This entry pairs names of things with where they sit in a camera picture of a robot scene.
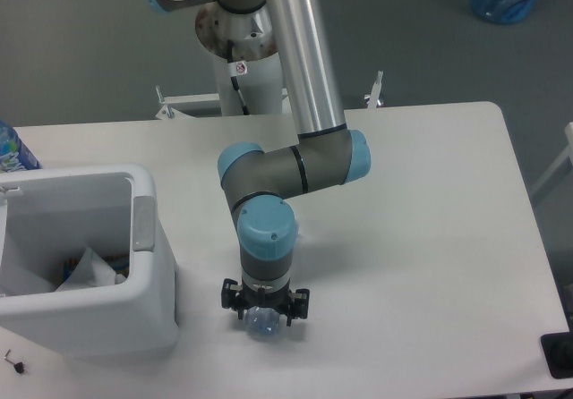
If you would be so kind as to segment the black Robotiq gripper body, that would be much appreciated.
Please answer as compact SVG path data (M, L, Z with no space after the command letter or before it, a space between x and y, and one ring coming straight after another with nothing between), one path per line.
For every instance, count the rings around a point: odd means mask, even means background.
M245 310L253 307L271 308L279 314L287 314L292 303L289 292L290 282L278 289L251 288L246 282L243 282L238 297Z

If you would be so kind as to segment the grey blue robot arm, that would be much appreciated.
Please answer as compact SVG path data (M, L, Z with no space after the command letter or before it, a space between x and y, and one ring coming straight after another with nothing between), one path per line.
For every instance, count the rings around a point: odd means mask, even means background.
M310 293L290 286L298 230L288 200L366 176L371 154L346 125L318 0L147 0L169 13L199 6L199 34L228 68L277 56L298 142L265 151L236 143L218 158L220 186L234 222L242 275L226 279L221 304L238 316L254 307L307 318Z

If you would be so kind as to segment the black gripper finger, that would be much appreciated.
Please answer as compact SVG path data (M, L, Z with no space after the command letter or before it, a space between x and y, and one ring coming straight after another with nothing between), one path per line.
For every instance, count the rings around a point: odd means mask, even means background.
M289 292L288 301L286 306L286 325L292 326L292 321L295 319L307 319L310 306L310 290L309 289L296 289L294 292Z
M245 298L243 287L231 278L225 278L221 289L221 306L237 313L239 320L244 319Z

